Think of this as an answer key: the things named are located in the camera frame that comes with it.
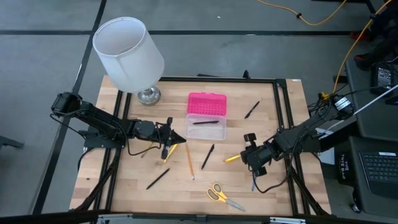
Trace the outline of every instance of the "black pen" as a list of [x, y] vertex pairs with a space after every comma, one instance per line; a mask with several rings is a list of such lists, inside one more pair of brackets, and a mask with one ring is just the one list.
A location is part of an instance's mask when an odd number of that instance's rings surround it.
[[260, 103], [260, 101], [258, 101], [252, 108], [251, 110], [247, 113], [247, 115], [244, 117], [244, 119], [248, 118], [250, 116], [250, 114], [254, 111], [254, 109], [256, 108], [256, 106]]
[[210, 153], [213, 152], [213, 149], [214, 149], [214, 144], [211, 146], [210, 151], [209, 151], [209, 153], [207, 154], [206, 159], [205, 159], [203, 165], [201, 166], [201, 170], [202, 170], [202, 169], [204, 168], [204, 166], [206, 165], [207, 159], [209, 158]]
[[168, 168], [165, 172], [163, 172], [163, 174], [161, 174], [158, 178], [156, 178], [156, 180], [154, 180], [152, 183], [149, 184], [149, 186], [147, 187], [147, 190], [150, 189], [150, 187], [152, 187], [154, 184], [156, 184], [156, 182], [162, 178], [168, 171], [170, 170], [170, 168]]
[[219, 121], [202, 121], [202, 122], [194, 122], [192, 124], [216, 124], [219, 123]]

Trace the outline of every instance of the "clear plastic box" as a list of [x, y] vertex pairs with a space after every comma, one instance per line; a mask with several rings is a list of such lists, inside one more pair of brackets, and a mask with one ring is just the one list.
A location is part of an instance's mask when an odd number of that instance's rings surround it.
[[[215, 93], [190, 93], [188, 96], [185, 136], [194, 139], [226, 139], [226, 96]], [[216, 124], [195, 122], [219, 121]]]
[[[193, 124], [194, 122], [219, 121], [216, 124]], [[187, 114], [185, 136], [194, 139], [225, 140], [226, 119], [224, 116]]]

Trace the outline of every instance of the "cable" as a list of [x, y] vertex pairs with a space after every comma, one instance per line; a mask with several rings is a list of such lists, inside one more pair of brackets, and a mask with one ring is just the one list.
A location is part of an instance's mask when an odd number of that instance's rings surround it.
[[128, 139], [128, 137], [127, 137], [127, 133], [124, 131], [124, 129], [123, 129], [123, 127], [119, 124], [119, 123], [117, 123], [117, 122], [115, 122], [115, 121], [113, 121], [115, 124], [117, 124], [118, 126], [119, 126], [119, 131], [120, 132], [122, 132], [123, 134], [124, 134], [124, 137], [126, 138], [126, 141], [127, 141], [127, 152], [129, 153], [129, 155], [130, 156], [137, 156], [137, 155], [139, 155], [139, 154], [141, 154], [141, 153], [144, 153], [144, 152], [146, 152], [146, 151], [148, 151], [148, 150], [151, 150], [151, 149], [160, 149], [161, 147], [162, 147], [162, 143], [160, 143], [160, 141], [161, 141], [161, 139], [160, 139], [160, 133], [159, 133], [159, 127], [158, 127], [158, 125], [160, 124], [160, 123], [158, 123], [158, 122], [156, 122], [155, 123], [155, 127], [156, 127], [156, 130], [157, 130], [157, 136], [158, 136], [158, 141], [159, 141], [159, 146], [152, 146], [152, 147], [149, 147], [149, 148], [147, 148], [147, 149], [145, 149], [145, 150], [143, 150], [143, 151], [141, 151], [141, 152], [138, 152], [138, 153], [134, 153], [134, 154], [132, 154], [131, 152], [130, 152], [130, 143], [129, 143], [129, 139]]
[[347, 96], [347, 95], [352, 95], [352, 94], [354, 94], [354, 93], [359, 93], [359, 92], [361, 92], [361, 91], [371, 90], [371, 89], [374, 89], [374, 88], [382, 88], [382, 87], [395, 86], [395, 85], [396, 85], [396, 84], [383, 85], [383, 86], [373, 86], [373, 87], [369, 87], [369, 88], [363, 88], [362, 90], [356, 90], [356, 91], [352, 91], [352, 92], [346, 93], [346, 94], [343, 95], [343, 97], [344, 97], [344, 96]]
[[381, 62], [381, 63], [391, 63], [391, 62], [395, 61], [397, 58], [398, 58], [398, 56], [395, 57], [394, 59], [390, 60], [390, 61], [385, 61], [385, 62]]
[[260, 190], [260, 188], [257, 186], [257, 183], [256, 183], [256, 176], [254, 175], [254, 171], [252, 171], [252, 177], [253, 177], [254, 185], [256, 186], [257, 190], [258, 190], [260, 193], [265, 194], [265, 193], [267, 193], [268, 191], [270, 191], [270, 190], [272, 190], [272, 189], [274, 189], [274, 188], [280, 187], [282, 184], [284, 184], [284, 183], [286, 182], [287, 178], [289, 178], [289, 173], [290, 173], [290, 170], [292, 169], [293, 154], [294, 154], [294, 151], [295, 151], [295, 149], [296, 149], [297, 143], [298, 143], [299, 139], [301, 138], [301, 134], [304, 132], [304, 130], [305, 130], [305, 129], [302, 129], [302, 130], [301, 130], [301, 132], [298, 134], [298, 137], [297, 137], [296, 141], [294, 142], [293, 149], [292, 149], [292, 155], [290, 155], [290, 159], [289, 159], [289, 161], [290, 161], [290, 162], [289, 162], [289, 164], [290, 164], [289, 169], [288, 169], [287, 172], [286, 172], [285, 178], [284, 178], [279, 184], [275, 184], [275, 185], [273, 185], [273, 186], [270, 186], [269, 188], [267, 188], [267, 189], [265, 189], [264, 191], [262, 191], [262, 190]]
[[336, 12], [338, 12], [338, 11], [340, 10], [340, 8], [343, 7], [343, 5], [345, 4], [345, 2], [346, 2], [347, 0], [344, 0], [343, 3], [341, 3], [340, 6], [339, 6], [332, 14], [330, 14], [330, 16], [328, 16], [326, 19], [324, 19], [323, 21], [318, 22], [318, 23], [316, 23], [316, 24], [307, 22], [307, 21], [302, 17], [301, 13], [297, 13], [296, 11], [294, 11], [294, 10], [291, 9], [291, 8], [284, 7], [284, 6], [278, 6], [278, 5], [271, 4], [271, 3], [268, 3], [268, 2], [264, 2], [264, 1], [261, 1], [261, 0], [256, 0], [256, 1], [257, 1], [257, 2], [260, 2], [260, 3], [263, 3], [263, 4], [266, 4], [266, 5], [268, 5], [268, 6], [273, 6], [273, 7], [279, 8], [279, 9], [285, 9], [285, 10], [288, 10], [288, 11], [290, 11], [290, 12], [293, 12], [293, 13], [296, 15], [296, 17], [298, 17], [298, 18], [300, 18], [301, 20], [303, 20], [306, 24], [308, 24], [308, 25], [310, 25], [310, 26], [318, 26], [318, 25], [320, 25], [320, 24], [322, 24], [322, 23], [328, 21], [330, 18], [332, 18], [332, 17], [336, 14]]
[[55, 114], [50, 114], [50, 118], [51, 118], [51, 119], [53, 119], [54, 121], [60, 123], [61, 125], [63, 125], [63, 126], [65, 126], [65, 127], [69, 128], [69, 129], [71, 129], [72, 131], [76, 132], [76, 133], [77, 133], [78, 135], [80, 135], [83, 139], [86, 139], [86, 137], [85, 137], [84, 135], [80, 134], [78, 131], [76, 131], [75, 129], [71, 128], [69, 125], [66, 125], [66, 124], [62, 123], [61, 121], [55, 119], [53, 116], [56, 116], [56, 115], [55, 115]]
[[[385, 86], [375, 86], [375, 87], [371, 87], [371, 88], [379, 88], [379, 87], [385, 87]], [[363, 107], [361, 107], [360, 109], [358, 109], [357, 111], [355, 111], [354, 115], [358, 114], [359, 112], [361, 112], [362, 110], [364, 110], [365, 108], [367, 108], [368, 106], [370, 106], [372, 103], [374, 103], [374, 102], [377, 101], [378, 99], [382, 98], [384, 95], [388, 94], [389, 92], [391, 92], [392, 90], [394, 90], [394, 89], [397, 88], [397, 87], [398, 87], [398, 85], [392, 87], [391, 89], [389, 89], [388, 91], [384, 92], [383, 94], [381, 94], [380, 96], [378, 96], [378, 97], [375, 98], [374, 100], [370, 101], [370, 102], [367, 103], [365, 106], [363, 106]], [[351, 93], [347, 93], [347, 94], [345, 94], [344, 96], [349, 95], [349, 94], [353, 94], [353, 93], [357, 93], [357, 92], [359, 92], [359, 91], [368, 90], [368, 89], [371, 89], [371, 88], [367, 88], [367, 89], [363, 89], [363, 90], [358, 90], [358, 91], [354, 91], [354, 92], [351, 92]], [[342, 122], [344, 122], [344, 120], [341, 120], [341, 121], [337, 122], [336, 124], [330, 126], [328, 129], [326, 129], [326, 130], [325, 130], [324, 132], [322, 132], [321, 134], [325, 134], [325, 133], [326, 133], [327, 131], [329, 131], [331, 128], [334, 128], [335, 126], [337, 126], [338, 124], [341, 124]]]
[[79, 169], [80, 169], [80, 163], [81, 163], [81, 160], [83, 159], [83, 157], [84, 157], [87, 153], [89, 153], [92, 149], [94, 149], [94, 148], [87, 148], [87, 151], [85, 151], [85, 152], [80, 156], [79, 161], [77, 162], [77, 171], [79, 171]]
[[[388, 2], [384, 3], [384, 5], [382, 5], [380, 7], [379, 10], [377, 10], [376, 15], [379, 14], [387, 4], [389, 4], [392, 0], [388, 0]], [[358, 41], [361, 39], [363, 33], [365, 32], [365, 30], [372, 24], [372, 19], [369, 20], [369, 22], [366, 24], [366, 26], [364, 27], [364, 29], [361, 31], [360, 35], [358, 36], [358, 38], [355, 40], [354, 44], [351, 46], [351, 48], [349, 49], [349, 51], [347, 52], [346, 56], [344, 57], [343, 63], [341, 63], [340, 65], [340, 69], [338, 70], [337, 73], [337, 77], [336, 77], [336, 82], [335, 82], [335, 86], [333, 87], [333, 93], [336, 91], [337, 88], [337, 83], [338, 83], [338, 78], [340, 77], [341, 71], [343, 70], [344, 64], [347, 61], [348, 56], [350, 55], [350, 53], [353, 51], [356, 43], [358, 43]]]
[[322, 162], [321, 159], [319, 159], [319, 156], [315, 152], [311, 152], [311, 154], [318, 159], [319, 162]]
[[345, 83], [345, 85], [343, 85], [343, 87], [341, 87], [340, 89], [336, 90], [334, 93], [337, 93], [338, 91], [342, 90], [346, 85], [348, 85], [348, 83]]

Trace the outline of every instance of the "scissor blade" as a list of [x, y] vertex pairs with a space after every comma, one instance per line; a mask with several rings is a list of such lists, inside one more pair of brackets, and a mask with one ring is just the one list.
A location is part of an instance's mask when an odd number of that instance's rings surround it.
[[240, 211], [245, 212], [245, 209], [244, 209], [242, 206], [238, 205], [236, 202], [233, 202], [231, 199], [227, 198], [227, 199], [225, 200], [225, 202], [226, 202], [228, 205], [231, 205], [231, 206], [233, 206], [233, 207], [239, 209]]

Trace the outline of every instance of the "lamp base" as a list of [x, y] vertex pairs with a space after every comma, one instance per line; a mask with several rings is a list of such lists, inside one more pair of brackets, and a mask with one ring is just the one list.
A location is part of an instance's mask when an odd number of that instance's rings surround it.
[[138, 100], [145, 106], [155, 105], [160, 100], [160, 90], [152, 86], [146, 90], [138, 92]]

